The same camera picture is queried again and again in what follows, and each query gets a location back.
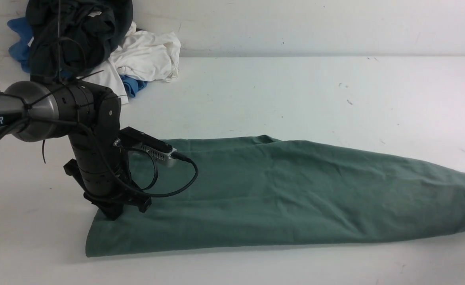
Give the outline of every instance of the table surface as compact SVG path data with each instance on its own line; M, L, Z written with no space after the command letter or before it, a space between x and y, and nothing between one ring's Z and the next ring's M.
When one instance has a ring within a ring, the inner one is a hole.
M0 63L3 89L27 78ZM182 58L178 81L150 83L121 123L159 139L270 135L465 172L465 57ZM66 138L46 142L47 164L40 142L0 142L0 284L465 285L465 233L86 258L96 208L64 174L72 157Z

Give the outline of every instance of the robotic arm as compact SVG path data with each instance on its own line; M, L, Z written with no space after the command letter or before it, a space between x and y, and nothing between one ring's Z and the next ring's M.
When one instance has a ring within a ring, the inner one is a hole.
M72 80L63 83L21 81L0 92L0 139L12 134L22 141L69 137L75 159L66 174L84 190L84 198L107 218L116 220L124 205L144 213L152 197L169 197L186 190L197 178L198 168L171 145L133 128L120 130L120 99L107 87ZM155 174L151 184L140 189L129 171L128 152L148 156ZM145 193L158 178L157 165L189 162L196 174L184 187L167 194Z

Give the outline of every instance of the pile of clothes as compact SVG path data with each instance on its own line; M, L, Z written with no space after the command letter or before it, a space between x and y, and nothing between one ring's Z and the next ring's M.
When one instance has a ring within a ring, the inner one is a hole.
M19 35L9 48L23 71L55 78L92 75L85 81L107 86L128 103L148 82L178 76L180 41L171 32L138 29L131 0L29 0L26 16L10 20ZM60 43L60 66L57 47Z

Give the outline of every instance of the blue cloth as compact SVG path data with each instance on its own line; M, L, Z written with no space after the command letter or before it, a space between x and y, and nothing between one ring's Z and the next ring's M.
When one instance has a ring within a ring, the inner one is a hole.
M122 82L124 83L125 91L127 92L127 95L131 98L136 97L137 92L142 90L143 88L148 85L146 81L140 81L140 80L135 80L134 78L121 75L120 78L122 79Z
M21 69L24 72L30 73L30 68L28 67L30 47L28 43L34 36L32 27L28 25L25 17L9 20L8 27L19 35L19 42L9 48L9 54L17 62L21 63Z

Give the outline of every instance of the white wall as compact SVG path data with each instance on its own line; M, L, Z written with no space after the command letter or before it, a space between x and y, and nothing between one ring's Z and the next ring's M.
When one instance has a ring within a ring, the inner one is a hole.
M6 22L27 0L0 0ZM134 0L134 20L175 31L183 56L465 54L465 0Z

